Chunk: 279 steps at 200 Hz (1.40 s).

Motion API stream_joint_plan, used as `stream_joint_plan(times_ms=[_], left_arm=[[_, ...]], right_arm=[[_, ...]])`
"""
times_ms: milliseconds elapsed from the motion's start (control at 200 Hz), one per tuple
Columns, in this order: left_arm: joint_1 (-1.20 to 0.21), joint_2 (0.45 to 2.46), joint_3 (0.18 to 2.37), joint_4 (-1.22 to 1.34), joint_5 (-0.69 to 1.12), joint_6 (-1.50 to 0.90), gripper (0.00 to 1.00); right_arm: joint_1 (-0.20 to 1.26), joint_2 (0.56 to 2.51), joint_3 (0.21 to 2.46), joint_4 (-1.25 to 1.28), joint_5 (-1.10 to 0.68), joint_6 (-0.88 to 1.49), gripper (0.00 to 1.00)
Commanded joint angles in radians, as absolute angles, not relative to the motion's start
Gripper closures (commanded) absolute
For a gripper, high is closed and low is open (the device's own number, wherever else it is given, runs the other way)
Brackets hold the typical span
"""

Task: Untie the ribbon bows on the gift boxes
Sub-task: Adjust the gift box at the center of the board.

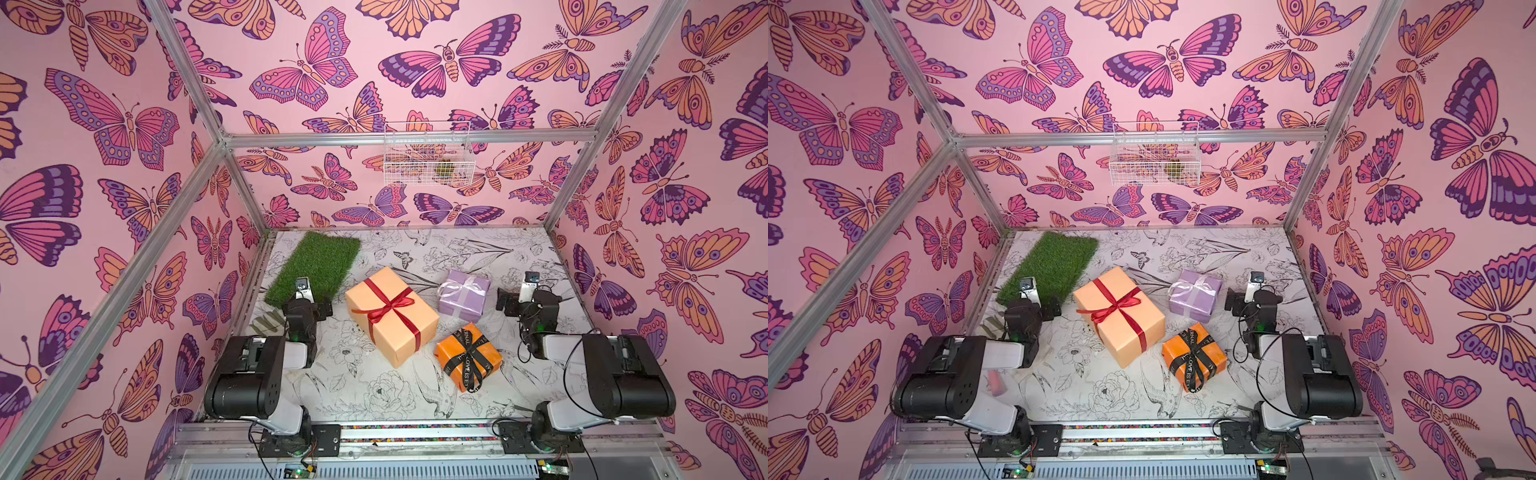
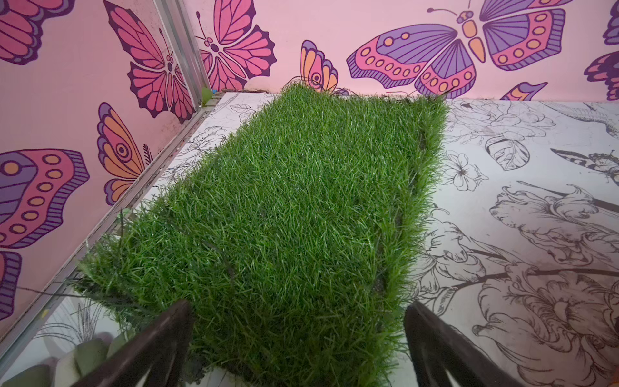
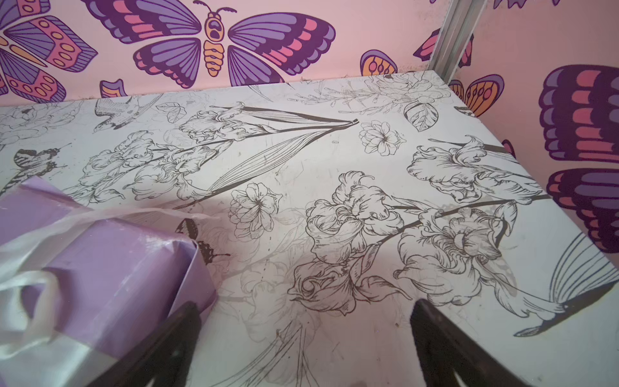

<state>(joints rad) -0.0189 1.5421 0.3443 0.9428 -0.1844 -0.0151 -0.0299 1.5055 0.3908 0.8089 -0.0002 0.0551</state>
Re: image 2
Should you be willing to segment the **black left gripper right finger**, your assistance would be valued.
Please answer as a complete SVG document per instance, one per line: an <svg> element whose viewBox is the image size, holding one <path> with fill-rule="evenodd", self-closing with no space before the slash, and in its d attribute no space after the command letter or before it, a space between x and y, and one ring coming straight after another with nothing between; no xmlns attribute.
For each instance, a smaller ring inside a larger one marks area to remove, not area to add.
<svg viewBox="0 0 619 387"><path fill-rule="evenodd" d="M419 386L520 385L422 303L407 306L403 325Z"/></svg>

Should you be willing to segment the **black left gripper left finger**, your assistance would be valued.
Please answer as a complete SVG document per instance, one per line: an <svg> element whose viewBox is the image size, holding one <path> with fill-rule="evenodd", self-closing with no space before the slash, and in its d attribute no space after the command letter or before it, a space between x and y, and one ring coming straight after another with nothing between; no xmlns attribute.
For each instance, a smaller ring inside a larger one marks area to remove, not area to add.
<svg viewBox="0 0 619 387"><path fill-rule="evenodd" d="M74 385L179 386L192 332L192 306L179 300Z"/></svg>

